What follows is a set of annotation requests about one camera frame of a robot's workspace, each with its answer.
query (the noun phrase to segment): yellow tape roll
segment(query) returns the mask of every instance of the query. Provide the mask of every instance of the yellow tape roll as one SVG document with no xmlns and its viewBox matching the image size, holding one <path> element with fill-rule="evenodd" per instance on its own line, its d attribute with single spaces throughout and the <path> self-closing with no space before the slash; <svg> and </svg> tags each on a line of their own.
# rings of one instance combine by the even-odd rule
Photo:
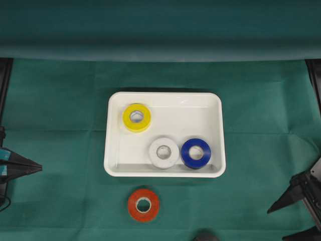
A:
<svg viewBox="0 0 321 241">
<path fill-rule="evenodd" d="M 150 124 L 150 111 L 143 104 L 131 104 L 124 111 L 122 120 L 130 131 L 136 133 L 142 132 L 145 131 Z"/>
</svg>

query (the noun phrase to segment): tape roll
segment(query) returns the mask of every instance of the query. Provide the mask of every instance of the tape roll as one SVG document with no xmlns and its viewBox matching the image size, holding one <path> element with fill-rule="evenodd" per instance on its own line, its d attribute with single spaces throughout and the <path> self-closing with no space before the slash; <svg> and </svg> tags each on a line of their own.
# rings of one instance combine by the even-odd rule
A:
<svg viewBox="0 0 321 241">
<path fill-rule="evenodd" d="M 145 131 L 150 124 L 150 111 L 143 104 L 131 104 L 122 115 L 124 125 L 132 132 Z"/>
<path fill-rule="evenodd" d="M 200 169 L 209 162 L 211 158 L 211 148 L 201 139 L 189 139 L 182 146 L 181 156 L 186 166 L 193 169 Z"/>
<path fill-rule="evenodd" d="M 147 200 L 149 202 L 149 209 L 147 211 L 140 211 L 138 209 L 138 203 L 141 200 Z M 128 212 L 130 216 L 138 222 L 152 221 L 159 211 L 159 199 L 158 196 L 149 189 L 138 189 L 134 191 L 128 199 Z"/>
<path fill-rule="evenodd" d="M 172 167 L 180 157 L 177 144 L 169 138 L 158 138 L 149 147 L 149 159 L 152 164 L 161 169 Z"/>
</svg>

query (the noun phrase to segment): green cloth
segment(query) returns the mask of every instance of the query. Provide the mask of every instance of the green cloth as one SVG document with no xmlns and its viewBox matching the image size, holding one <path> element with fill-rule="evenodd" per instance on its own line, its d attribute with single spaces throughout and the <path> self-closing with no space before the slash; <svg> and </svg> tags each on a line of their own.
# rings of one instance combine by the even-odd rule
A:
<svg viewBox="0 0 321 241">
<path fill-rule="evenodd" d="M 103 168 L 107 102 L 122 90 L 207 91 L 223 105 L 227 169 L 215 179 L 124 178 Z M 321 122 L 304 61 L 112 63 L 14 61 L 4 146 L 43 165 L 9 185 L 1 240 L 280 240 L 313 220 L 299 203 L 267 215 L 292 175 L 320 156 Z M 137 223 L 138 187 L 160 198 Z"/>
<path fill-rule="evenodd" d="M 11 0 L 0 56 L 112 61 L 321 58 L 320 0 Z"/>
</svg>

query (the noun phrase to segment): white tape roll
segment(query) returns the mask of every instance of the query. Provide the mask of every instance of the white tape roll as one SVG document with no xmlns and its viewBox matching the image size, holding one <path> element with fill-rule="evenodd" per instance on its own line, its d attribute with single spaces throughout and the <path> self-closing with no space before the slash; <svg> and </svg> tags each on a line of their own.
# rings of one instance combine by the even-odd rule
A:
<svg viewBox="0 0 321 241">
<path fill-rule="evenodd" d="M 159 138 L 149 147 L 149 158 L 154 166 L 167 169 L 172 167 L 180 157 L 177 144 L 169 138 Z"/>
</svg>

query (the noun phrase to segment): black object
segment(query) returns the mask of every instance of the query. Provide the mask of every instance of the black object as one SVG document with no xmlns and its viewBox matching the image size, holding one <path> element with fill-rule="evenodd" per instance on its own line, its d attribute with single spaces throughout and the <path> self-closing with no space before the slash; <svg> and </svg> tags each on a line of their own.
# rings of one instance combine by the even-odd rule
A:
<svg viewBox="0 0 321 241">
<path fill-rule="evenodd" d="M 198 234 L 193 241 L 219 241 L 216 236 L 211 234 L 210 232 L 202 232 Z"/>
<path fill-rule="evenodd" d="M 321 59 L 305 60 L 321 113 Z"/>
<path fill-rule="evenodd" d="M 306 231 L 283 237 L 285 241 L 321 240 L 321 158 L 305 172 L 293 176 L 290 186 L 282 196 L 269 208 L 274 212 L 302 200 L 315 222 L 315 227 Z"/>
<path fill-rule="evenodd" d="M 0 122 L 5 106 L 12 64 L 13 59 L 0 58 Z M 5 137 L 5 128 L 0 126 L 0 211 L 5 210 L 11 204 L 11 200 L 7 196 L 8 182 L 10 180 L 42 170 L 42 166 L 36 162 L 3 148 Z M 6 200 L 8 201 L 7 205 L 1 207 Z"/>
<path fill-rule="evenodd" d="M 13 64 L 13 59 L 0 58 L 0 122 L 2 121 L 2 115 L 3 115 L 5 100 L 7 96 L 7 89 L 9 85 L 12 64 Z M 6 137 L 5 129 L 4 127 L 0 127 L 0 147 L 3 146 L 3 140 L 5 137 Z M 7 183 L 3 183 L 3 184 L 0 183 L 0 207 L 6 201 L 7 187 L 8 187 Z"/>
</svg>

